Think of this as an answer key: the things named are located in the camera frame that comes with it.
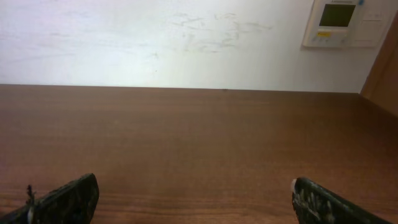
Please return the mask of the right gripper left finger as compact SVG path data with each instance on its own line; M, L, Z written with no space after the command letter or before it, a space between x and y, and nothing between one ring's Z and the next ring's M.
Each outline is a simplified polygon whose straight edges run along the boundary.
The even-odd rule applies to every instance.
M1 217L1 224L89 224L94 216L100 191L96 176L88 173L41 198L31 185L26 188L25 205Z

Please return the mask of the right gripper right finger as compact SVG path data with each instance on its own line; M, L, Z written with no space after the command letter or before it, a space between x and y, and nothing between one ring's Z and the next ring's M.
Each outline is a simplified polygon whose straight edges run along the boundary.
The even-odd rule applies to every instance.
M292 206L300 224L391 224L305 177L292 181Z

